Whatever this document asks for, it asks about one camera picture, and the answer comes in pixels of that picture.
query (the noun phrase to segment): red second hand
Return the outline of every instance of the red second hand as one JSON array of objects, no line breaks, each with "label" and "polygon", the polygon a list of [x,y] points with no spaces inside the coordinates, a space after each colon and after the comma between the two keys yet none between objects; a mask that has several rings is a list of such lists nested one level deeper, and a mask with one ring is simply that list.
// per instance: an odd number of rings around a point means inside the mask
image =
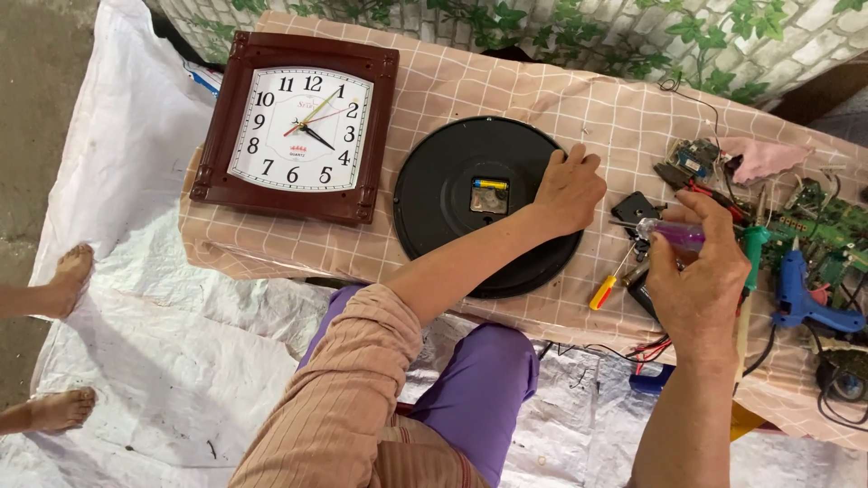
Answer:
[{"label": "red second hand", "polygon": [[309,123],[311,123],[311,122],[321,121],[321,120],[323,120],[323,119],[325,119],[325,118],[331,117],[332,115],[337,115],[337,114],[339,114],[339,113],[341,113],[341,112],[346,112],[346,111],[349,110],[349,109],[350,109],[350,108],[347,107],[346,109],[338,110],[337,112],[335,112],[335,113],[333,113],[333,114],[324,115],[324,116],[322,116],[322,117],[320,117],[320,118],[318,118],[318,119],[313,119],[312,121],[307,121],[307,122],[305,122],[304,124],[299,124],[299,125],[293,127],[292,129],[289,129],[285,134],[283,134],[283,136],[286,137],[286,136],[290,135],[290,133],[292,133],[295,129],[298,129],[298,128],[301,127],[302,125],[309,124]]}]

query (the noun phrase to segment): yellow battery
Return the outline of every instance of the yellow battery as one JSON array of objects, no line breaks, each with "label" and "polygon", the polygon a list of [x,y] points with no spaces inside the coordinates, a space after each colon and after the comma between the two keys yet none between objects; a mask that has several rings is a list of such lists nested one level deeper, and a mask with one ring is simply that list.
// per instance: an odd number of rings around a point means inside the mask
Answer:
[{"label": "yellow battery", "polygon": [[494,188],[495,190],[506,190],[510,188],[510,184],[506,181],[483,180],[481,178],[474,178],[473,186],[477,188]]}]

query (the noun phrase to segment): green handle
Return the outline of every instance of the green handle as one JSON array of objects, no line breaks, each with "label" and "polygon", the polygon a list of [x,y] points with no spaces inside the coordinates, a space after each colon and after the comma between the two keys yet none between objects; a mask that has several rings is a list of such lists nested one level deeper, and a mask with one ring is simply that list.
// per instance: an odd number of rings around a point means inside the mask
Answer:
[{"label": "green handle", "polygon": [[772,237],[772,233],[763,226],[753,226],[745,229],[743,233],[745,244],[745,256],[751,261],[751,273],[745,280],[745,288],[750,291],[757,289],[757,274],[760,271],[760,256],[762,245]]}]

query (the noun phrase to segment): brown clock frame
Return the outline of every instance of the brown clock frame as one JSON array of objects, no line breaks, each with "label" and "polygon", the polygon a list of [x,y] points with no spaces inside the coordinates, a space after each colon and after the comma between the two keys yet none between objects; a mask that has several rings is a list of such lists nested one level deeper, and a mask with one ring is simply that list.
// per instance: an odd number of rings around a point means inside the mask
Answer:
[{"label": "brown clock frame", "polygon": [[[295,217],[370,224],[383,166],[398,59],[395,49],[336,39],[235,32],[190,200]],[[365,151],[359,161],[355,188],[293,192],[254,185],[228,173],[247,110],[253,71],[284,66],[333,69],[374,83],[365,128]]]}]

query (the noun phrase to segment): clock face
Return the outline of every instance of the clock face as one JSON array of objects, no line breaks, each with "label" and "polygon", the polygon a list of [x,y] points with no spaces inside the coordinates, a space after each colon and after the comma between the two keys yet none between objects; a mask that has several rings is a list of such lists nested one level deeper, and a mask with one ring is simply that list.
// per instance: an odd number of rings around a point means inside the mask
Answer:
[{"label": "clock face", "polygon": [[355,188],[373,88],[329,69],[256,69],[228,173],[293,192]]}]

